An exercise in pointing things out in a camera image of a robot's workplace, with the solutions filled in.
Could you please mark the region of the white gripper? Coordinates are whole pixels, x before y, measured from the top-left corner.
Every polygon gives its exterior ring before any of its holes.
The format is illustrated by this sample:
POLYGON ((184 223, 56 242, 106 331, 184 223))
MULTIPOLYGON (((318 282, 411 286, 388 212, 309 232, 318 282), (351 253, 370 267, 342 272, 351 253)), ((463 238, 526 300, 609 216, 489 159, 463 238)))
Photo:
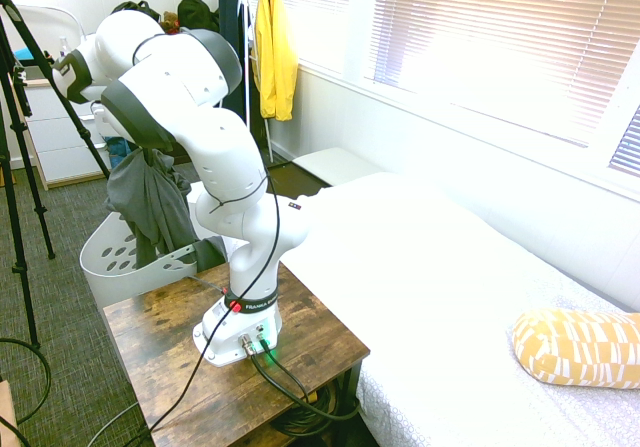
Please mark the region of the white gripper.
POLYGON ((105 114, 105 108, 101 102, 92 102, 90 108, 94 116, 95 127, 104 139, 120 136, 120 134, 109 123, 105 114))

